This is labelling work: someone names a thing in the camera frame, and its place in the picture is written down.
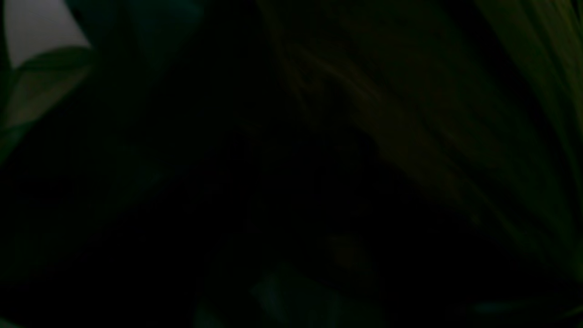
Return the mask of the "grey T-shirt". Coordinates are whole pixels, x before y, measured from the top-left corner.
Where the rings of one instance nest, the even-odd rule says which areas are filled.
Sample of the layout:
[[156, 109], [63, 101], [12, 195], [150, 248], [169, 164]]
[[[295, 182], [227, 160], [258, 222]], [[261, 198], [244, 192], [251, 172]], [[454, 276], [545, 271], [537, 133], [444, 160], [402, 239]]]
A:
[[259, 0], [305, 118], [326, 79], [380, 155], [582, 282], [582, 13], [572, 0]]

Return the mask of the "blue table cloth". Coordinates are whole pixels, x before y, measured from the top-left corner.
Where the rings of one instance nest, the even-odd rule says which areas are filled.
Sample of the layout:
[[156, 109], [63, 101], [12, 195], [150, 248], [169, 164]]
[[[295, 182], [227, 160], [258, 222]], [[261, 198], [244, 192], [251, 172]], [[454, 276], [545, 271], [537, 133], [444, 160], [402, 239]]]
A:
[[206, 0], [67, 0], [96, 54], [97, 70], [149, 85], [202, 22]]

